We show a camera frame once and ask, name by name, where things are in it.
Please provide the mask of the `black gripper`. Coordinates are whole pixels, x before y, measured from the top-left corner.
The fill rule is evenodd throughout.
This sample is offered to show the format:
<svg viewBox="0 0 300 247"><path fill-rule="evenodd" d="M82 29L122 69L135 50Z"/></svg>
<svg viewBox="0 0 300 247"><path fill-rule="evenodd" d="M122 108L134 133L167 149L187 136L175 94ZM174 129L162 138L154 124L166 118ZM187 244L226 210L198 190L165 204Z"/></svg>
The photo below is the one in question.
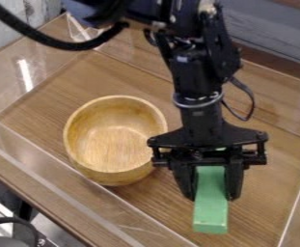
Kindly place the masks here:
<svg viewBox="0 0 300 247"><path fill-rule="evenodd" d="M179 190L191 201L197 195L194 167L227 165L226 197L236 201L242 196L245 167L268 164L269 134L229 123L218 102L177 102L175 106L181 110L182 127L149 139L153 163L173 170ZM242 163L232 164L234 158Z"/></svg>

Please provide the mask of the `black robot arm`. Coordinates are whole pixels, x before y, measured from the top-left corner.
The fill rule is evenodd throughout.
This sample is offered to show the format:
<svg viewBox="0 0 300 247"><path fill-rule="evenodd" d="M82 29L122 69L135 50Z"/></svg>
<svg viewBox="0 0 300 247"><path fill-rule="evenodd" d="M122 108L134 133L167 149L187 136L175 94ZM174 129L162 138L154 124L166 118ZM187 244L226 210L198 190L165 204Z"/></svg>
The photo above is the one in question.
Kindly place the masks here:
<svg viewBox="0 0 300 247"><path fill-rule="evenodd" d="M153 163L173 170L189 199L197 197L201 186L197 169L221 166L225 196L237 200L245 170L268 163L269 134L236 126L223 118L223 84L230 82L252 92L236 77L242 56L227 32L223 6L205 0L63 0L63 5L94 28L126 21L143 30L170 68L173 102L182 119L179 129L149 139Z"/></svg>

